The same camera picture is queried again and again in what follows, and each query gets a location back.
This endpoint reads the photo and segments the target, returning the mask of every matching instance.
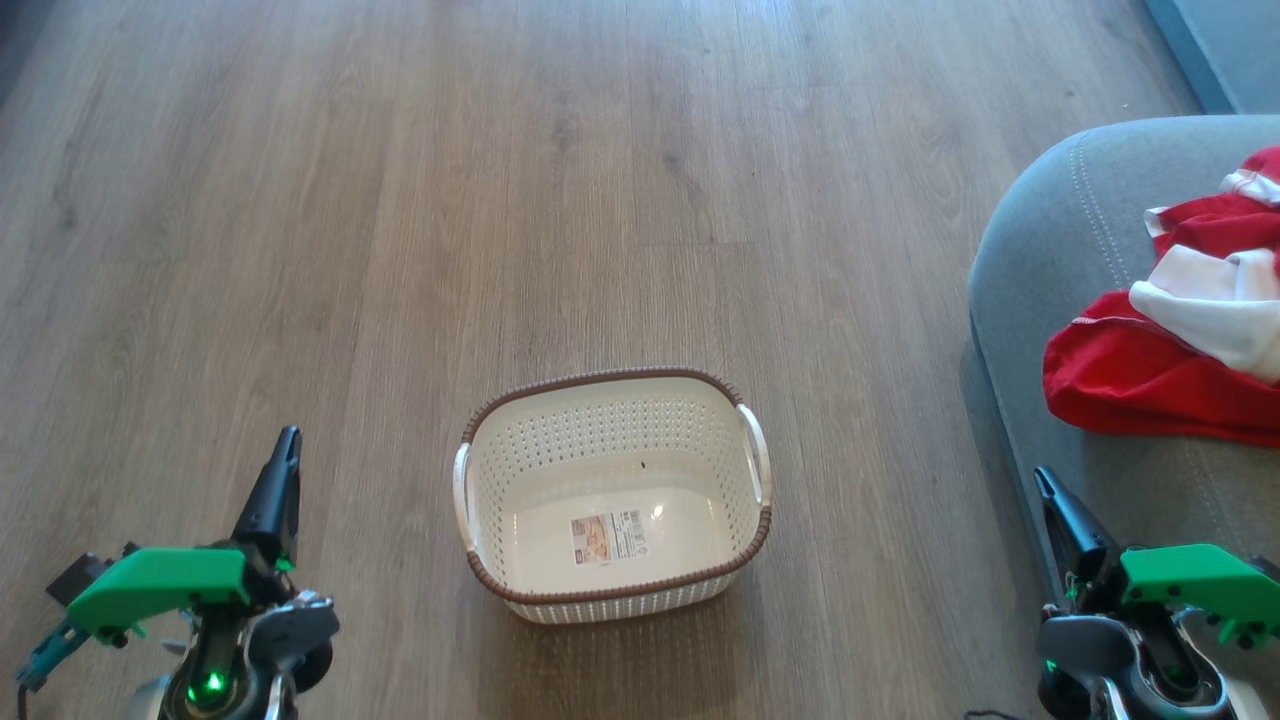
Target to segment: wooden floor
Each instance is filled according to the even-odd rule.
[[[965,273],[1053,142],[1197,111],[1138,0],[6,5],[5,673],[65,564],[221,537],[298,423],[307,720],[1039,716]],[[463,425],[646,364],[756,409],[773,534],[704,606],[527,625],[462,556]],[[32,716],[170,662],[87,648]]]

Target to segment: cable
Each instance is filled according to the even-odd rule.
[[[964,714],[964,720],[972,720],[973,717],[998,717],[1000,720],[1021,720],[1020,717],[1014,717],[1012,715],[1005,715],[998,710],[970,710]]]

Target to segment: gray sofa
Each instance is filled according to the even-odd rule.
[[[1121,543],[1212,542],[1280,560],[1280,451],[1085,433],[1050,415],[1041,386],[1048,338],[1103,292],[1149,274],[1156,259],[1143,210],[1217,192],[1225,174],[1268,145],[1280,145],[1280,115],[1103,127],[1046,152],[996,209],[969,275],[969,309],[1046,578],[1037,465],[1053,468]],[[1268,701],[1280,697],[1275,646],[1265,648]],[[1257,655],[1249,665],[1258,666]]]

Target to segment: label sticker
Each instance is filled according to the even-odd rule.
[[[580,518],[573,520],[572,528],[576,565],[631,560],[649,552],[639,510]]]

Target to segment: laundry basket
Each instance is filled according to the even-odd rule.
[[[769,533],[760,425],[686,368],[511,392],[467,425],[453,500],[484,587],[534,623],[590,623],[716,596]]]

